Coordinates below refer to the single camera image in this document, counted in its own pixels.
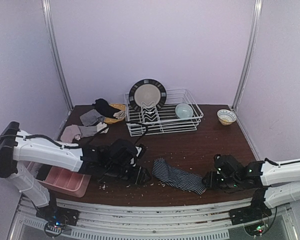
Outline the striped navy underwear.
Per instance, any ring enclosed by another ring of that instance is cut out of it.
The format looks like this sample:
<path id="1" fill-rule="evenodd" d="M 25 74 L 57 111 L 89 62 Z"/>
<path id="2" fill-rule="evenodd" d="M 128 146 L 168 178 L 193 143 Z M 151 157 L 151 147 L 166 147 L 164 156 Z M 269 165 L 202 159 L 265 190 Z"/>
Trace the striped navy underwear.
<path id="1" fill-rule="evenodd" d="M 200 175 L 173 167 L 164 158 L 154 160 L 152 176 L 170 187 L 182 191 L 194 192 L 197 195 L 202 195 L 207 190 L 207 186 Z"/>

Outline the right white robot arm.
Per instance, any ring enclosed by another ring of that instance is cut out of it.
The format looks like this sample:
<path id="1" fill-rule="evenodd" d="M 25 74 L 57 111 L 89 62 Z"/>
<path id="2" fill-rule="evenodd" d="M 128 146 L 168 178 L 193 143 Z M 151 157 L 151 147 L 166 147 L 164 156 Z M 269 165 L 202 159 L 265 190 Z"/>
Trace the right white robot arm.
<path id="1" fill-rule="evenodd" d="M 234 156 L 216 154 L 214 171 L 202 183 L 211 190 L 236 193 L 254 189 L 250 205 L 267 210 L 300 200 L 300 158 L 284 161 L 252 161 L 241 164 Z"/>

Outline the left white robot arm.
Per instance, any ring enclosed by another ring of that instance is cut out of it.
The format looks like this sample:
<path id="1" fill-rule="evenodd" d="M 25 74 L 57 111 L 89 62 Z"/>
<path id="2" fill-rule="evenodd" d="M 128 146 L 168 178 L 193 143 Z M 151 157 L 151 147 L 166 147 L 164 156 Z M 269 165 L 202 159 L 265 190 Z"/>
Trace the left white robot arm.
<path id="1" fill-rule="evenodd" d="M 26 169 L 24 161 L 143 185 L 151 179 L 149 171 L 138 165 L 145 151 L 144 145 L 124 139 L 102 146 L 55 141 L 46 135 L 29 134 L 12 121 L 0 135 L 0 178 L 12 181 L 36 208 L 55 211 L 57 207 L 49 190 Z"/>

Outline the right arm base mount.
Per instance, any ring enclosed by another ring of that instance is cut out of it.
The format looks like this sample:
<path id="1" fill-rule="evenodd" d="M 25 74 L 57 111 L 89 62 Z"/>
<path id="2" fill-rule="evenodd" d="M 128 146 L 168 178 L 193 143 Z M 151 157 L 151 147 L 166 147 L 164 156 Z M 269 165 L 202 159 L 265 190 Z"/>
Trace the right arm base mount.
<path id="1" fill-rule="evenodd" d="M 249 206 L 234 208 L 229 211 L 233 226 L 244 224 L 245 232 L 251 237 L 261 237 L 273 226 L 278 214 L 278 207 L 268 207 L 260 199 L 252 199 Z"/>

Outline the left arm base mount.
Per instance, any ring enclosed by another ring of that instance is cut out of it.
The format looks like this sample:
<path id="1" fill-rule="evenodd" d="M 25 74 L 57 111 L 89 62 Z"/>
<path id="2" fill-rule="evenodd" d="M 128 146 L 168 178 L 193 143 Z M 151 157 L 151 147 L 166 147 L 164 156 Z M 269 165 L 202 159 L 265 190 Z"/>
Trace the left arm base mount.
<path id="1" fill-rule="evenodd" d="M 59 237 L 68 226 L 76 226 L 80 214 L 78 210 L 58 206 L 56 209 L 45 207 L 35 209 L 36 216 L 46 221 L 44 233 L 52 239 Z"/>

